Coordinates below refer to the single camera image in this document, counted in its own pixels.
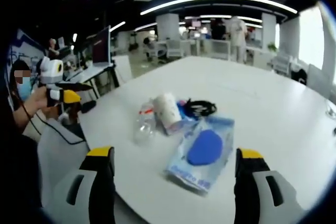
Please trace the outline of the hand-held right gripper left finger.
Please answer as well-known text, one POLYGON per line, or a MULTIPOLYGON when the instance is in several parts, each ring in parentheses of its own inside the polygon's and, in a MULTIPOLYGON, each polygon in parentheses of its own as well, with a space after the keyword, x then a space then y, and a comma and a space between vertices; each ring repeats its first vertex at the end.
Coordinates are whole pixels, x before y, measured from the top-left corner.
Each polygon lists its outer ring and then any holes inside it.
POLYGON ((45 207, 54 223, 115 223, 114 148, 88 152, 52 189, 45 207))

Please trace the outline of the person's left hand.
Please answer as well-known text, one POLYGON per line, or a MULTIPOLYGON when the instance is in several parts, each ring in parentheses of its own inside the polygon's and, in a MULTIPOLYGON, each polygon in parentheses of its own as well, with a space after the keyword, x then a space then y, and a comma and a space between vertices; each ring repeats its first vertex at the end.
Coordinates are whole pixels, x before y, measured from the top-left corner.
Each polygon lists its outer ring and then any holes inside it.
POLYGON ((45 109, 48 107, 47 91, 48 89, 43 86, 37 88, 32 93, 31 98, 33 100, 33 105, 35 106, 36 110, 45 109))

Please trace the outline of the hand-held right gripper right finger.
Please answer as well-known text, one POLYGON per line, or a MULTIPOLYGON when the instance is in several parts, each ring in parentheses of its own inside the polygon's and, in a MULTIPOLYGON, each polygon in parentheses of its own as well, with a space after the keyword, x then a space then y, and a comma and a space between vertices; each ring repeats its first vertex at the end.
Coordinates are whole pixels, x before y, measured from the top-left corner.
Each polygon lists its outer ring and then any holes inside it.
POLYGON ((236 150, 234 223, 298 223, 302 208, 296 190, 263 156, 251 149, 236 150))

